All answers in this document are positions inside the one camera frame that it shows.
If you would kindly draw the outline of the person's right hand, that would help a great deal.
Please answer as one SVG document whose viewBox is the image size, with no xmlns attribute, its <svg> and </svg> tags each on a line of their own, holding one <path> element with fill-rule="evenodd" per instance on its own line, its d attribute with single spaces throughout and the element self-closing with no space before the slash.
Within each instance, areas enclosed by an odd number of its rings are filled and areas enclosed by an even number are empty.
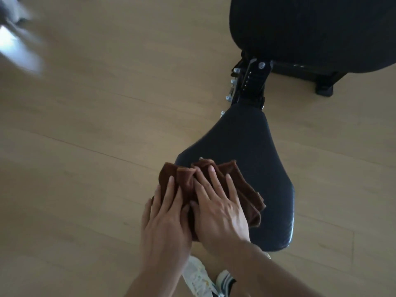
<svg viewBox="0 0 396 297">
<path fill-rule="evenodd" d="M 222 245 L 233 249 L 240 243 L 250 243 L 249 227 L 240 204 L 239 196 L 229 174 L 225 180 L 229 190 L 227 203 L 216 203 L 207 195 L 210 183 L 200 168 L 196 167 L 194 189 L 200 206 L 200 222 L 195 222 L 198 240 L 211 254 L 219 255 Z"/>
</svg>

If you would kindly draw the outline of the person's left hand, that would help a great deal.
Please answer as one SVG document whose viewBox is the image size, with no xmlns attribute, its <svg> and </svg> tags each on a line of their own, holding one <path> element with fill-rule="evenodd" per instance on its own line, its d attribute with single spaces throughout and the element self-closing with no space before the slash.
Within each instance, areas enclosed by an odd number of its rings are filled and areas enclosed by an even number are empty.
<svg viewBox="0 0 396 297">
<path fill-rule="evenodd" d="M 161 215 L 161 187 L 156 187 L 152 198 L 150 221 L 141 230 L 142 269 L 160 261 L 186 261 L 191 254 L 192 235 L 189 227 L 181 226 L 183 196 L 175 193 L 169 211 Z"/>
</svg>

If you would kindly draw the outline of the brown cloth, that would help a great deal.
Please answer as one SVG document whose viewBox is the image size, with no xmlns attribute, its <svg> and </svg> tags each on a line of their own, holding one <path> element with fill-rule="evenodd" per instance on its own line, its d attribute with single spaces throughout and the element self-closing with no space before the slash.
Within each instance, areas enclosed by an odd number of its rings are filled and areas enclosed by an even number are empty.
<svg viewBox="0 0 396 297">
<path fill-rule="evenodd" d="M 223 164 L 215 164 L 211 159 L 200 159 L 198 162 L 191 164 L 191 167 L 165 163 L 158 176 L 158 181 L 161 187 L 161 201 L 164 199 L 169 178 L 173 176 L 175 181 L 175 193 L 178 188 L 181 188 L 183 205 L 189 204 L 191 201 L 198 203 L 193 181 L 196 177 L 196 167 L 200 168 L 205 178 L 211 182 L 207 171 L 210 165 L 213 166 L 217 178 L 227 197 L 229 197 L 229 190 L 225 176 L 226 174 L 231 176 L 249 227 L 258 227 L 261 221 L 260 213 L 266 206 L 260 194 L 246 182 L 235 160 Z"/>
</svg>

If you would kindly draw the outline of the person's left forearm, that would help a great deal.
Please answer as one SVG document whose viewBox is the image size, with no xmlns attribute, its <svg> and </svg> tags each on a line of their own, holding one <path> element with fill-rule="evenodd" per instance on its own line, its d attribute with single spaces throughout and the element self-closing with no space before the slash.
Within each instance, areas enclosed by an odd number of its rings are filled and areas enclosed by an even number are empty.
<svg viewBox="0 0 396 297">
<path fill-rule="evenodd" d="M 160 261 L 144 267 L 132 281 L 124 297 L 172 297 L 186 261 Z"/>
</svg>

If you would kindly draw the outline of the person's right forearm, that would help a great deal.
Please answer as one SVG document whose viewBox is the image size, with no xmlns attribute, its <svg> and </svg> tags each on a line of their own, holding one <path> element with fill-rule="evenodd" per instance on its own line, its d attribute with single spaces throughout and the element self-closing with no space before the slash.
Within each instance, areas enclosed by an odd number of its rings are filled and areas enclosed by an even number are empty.
<svg viewBox="0 0 396 297">
<path fill-rule="evenodd" d="M 324 297 L 273 262 L 255 244 L 222 246 L 218 257 L 235 278 L 230 297 Z"/>
</svg>

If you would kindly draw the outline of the black bench seat pad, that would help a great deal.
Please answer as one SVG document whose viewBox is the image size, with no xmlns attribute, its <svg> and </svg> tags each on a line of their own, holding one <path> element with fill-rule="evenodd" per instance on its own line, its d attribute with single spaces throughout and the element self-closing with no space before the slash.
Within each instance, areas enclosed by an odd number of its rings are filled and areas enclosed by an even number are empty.
<svg viewBox="0 0 396 297">
<path fill-rule="evenodd" d="M 295 190 L 265 114 L 251 105 L 232 105 L 206 135 L 178 155 L 175 164 L 189 167 L 200 157 L 216 164 L 236 160 L 244 179 L 266 205 L 260 226 L 250 229 L 251 242 L 266 252 L 287 248 L 293 235 Z"/>
</svg>

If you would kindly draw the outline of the white sneaker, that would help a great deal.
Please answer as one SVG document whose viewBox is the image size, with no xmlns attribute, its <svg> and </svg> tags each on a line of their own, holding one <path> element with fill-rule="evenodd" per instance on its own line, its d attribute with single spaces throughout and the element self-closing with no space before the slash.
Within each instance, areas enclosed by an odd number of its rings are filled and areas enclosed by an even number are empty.
<svg viewBox="0 0 396 297">
<path fill-rule="evenodd" d="M 228 270 L 223 270 L 216 278 L 216 287 L 219 297 L 230 297 L 233 285 L 236 283 L 235 278 Z"/>
<path fill-rule="evenodd" d="M 219 297 L 214 282 L 200 259 L 190 256 L 182 277 L 194 297 Z"/>
</svg>

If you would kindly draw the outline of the black bench back pad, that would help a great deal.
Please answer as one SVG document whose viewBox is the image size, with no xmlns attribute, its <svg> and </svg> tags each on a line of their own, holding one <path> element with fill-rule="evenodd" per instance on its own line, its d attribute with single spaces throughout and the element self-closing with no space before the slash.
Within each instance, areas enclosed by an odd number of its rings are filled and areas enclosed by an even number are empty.
<svg viewBox="0 0 396 297">
<path fill-rule="evenodd" d="M 258 59 L 348 73 L 396 63 L 396 0 L 231 0 L 229 26 Z"/>
</svg>

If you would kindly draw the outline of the white grey object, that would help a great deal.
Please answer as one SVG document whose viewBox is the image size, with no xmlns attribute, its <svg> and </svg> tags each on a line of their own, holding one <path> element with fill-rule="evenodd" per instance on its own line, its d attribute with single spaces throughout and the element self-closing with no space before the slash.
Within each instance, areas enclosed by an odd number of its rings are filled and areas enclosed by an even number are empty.
<svg viewBox="0 0 396 297">
<path fill-rule="evenodd" d="M 20 0 L 0 0 L 0 58 L 30 74 L 43 72 L 43 60 L 34 47 L 41 40 L 26 29 L 34 16 Z"/>
</svg>

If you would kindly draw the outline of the black metal bench frame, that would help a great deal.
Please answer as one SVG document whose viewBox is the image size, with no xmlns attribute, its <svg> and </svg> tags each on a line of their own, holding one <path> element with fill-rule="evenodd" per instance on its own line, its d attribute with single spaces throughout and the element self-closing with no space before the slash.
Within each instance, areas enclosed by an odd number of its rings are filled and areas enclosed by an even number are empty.
<svg viewBox="0 0 396 297">
<path fill-rule="evenodd" d="M 324 97 L 331 97 L 334 85 L 349 73 L 307 64 L 264 59 L 242 50 L 241 59 L 230 74 L 231 88 L 226 96 L 230 106 L 240 103 L 262 110 L 265 104 L 266 81 L 272 72 L 310 81 L 315 84 L 315 93 Z"/>
</svg>

